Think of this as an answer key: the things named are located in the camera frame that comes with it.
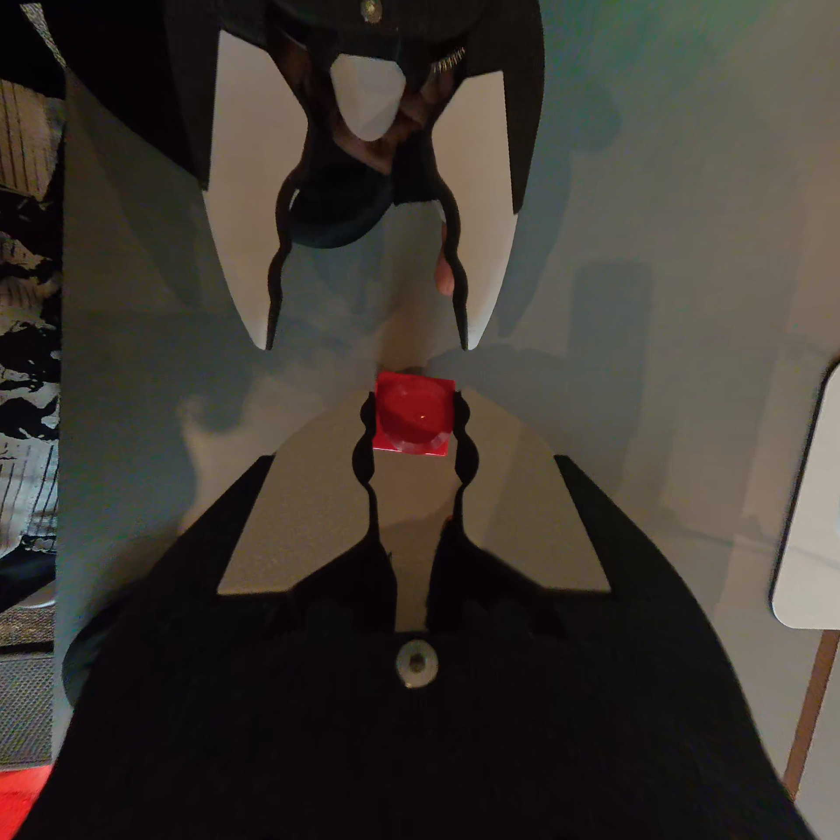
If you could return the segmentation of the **red mega block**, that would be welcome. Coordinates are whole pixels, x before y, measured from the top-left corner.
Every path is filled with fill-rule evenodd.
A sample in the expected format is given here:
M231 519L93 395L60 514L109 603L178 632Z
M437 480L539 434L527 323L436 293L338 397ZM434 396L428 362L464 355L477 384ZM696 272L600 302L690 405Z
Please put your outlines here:
M374 387L373 450L445 457L455 421L456 383L381 371Z

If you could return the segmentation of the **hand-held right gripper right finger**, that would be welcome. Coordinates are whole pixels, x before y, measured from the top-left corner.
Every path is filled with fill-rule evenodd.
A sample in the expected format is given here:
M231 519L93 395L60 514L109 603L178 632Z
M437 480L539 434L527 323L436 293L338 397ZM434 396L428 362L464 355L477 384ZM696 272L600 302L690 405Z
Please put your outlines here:
M471 388L459 392L476 446L472 479L458 478L466 445L449 439L433 467L434 508L452 515L462 489L466 537L523 574L560 592L608 593L610 585L550 446L524 422Z

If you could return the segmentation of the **person's left forearm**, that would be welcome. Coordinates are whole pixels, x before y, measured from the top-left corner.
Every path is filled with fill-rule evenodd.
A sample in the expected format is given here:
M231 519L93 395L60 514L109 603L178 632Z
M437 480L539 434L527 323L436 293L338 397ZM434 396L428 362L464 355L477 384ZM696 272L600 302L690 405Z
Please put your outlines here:
M176 92L166 2L41 5L68 70L116 119L205 184Z

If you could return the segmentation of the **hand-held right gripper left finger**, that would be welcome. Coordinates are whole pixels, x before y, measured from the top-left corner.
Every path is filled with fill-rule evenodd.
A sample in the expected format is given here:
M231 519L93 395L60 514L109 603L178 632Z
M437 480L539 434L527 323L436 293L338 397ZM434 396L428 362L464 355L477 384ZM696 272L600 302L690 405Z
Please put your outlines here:
M396 590L380 537L372 392L354 391L276 451L227 568L223 596L290 592L356 549L371 549Z

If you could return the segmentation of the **white tray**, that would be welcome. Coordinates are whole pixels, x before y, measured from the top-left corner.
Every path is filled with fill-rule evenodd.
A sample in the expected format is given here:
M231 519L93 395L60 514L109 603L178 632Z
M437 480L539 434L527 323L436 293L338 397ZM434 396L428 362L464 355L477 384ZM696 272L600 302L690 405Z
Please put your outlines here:
M839 362L815 401L770 588L774 617L793 629L839 628Z

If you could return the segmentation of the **black and white printed shirt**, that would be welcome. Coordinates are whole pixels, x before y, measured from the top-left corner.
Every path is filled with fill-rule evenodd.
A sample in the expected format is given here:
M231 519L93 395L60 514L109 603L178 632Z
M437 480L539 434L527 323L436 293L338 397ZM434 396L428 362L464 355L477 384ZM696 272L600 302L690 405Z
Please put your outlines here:
M57 529L65 103L1 83L1 555Z

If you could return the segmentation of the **orange traffic cone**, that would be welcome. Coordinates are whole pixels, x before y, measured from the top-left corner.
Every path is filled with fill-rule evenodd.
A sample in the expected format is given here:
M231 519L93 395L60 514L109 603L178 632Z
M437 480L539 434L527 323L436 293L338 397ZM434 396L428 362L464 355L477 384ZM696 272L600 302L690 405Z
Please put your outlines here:
M52 766L1 772L1 839L12 839L42 792Z

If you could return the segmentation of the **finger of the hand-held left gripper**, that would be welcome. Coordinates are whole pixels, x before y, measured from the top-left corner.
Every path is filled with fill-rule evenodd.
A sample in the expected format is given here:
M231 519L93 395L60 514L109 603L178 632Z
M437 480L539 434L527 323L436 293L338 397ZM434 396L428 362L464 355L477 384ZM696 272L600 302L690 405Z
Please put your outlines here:
M453 303L464 350L480 342L505 279L518 224L513 209L505 78L468 77L430 133L447 261L457 279Z
M306 113L272 58L222 31L204 205L231 298L261 350L275 331L269 277L280 249L277 199L301 162L307 131Z

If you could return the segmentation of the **person's mesh office chair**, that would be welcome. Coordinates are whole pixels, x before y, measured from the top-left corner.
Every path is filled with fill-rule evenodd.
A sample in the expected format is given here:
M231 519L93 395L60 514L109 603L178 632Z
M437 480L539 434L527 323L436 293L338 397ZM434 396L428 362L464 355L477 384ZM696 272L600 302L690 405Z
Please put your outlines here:
M19 545L1 560L1 770L51 761L54 701L53 553Z

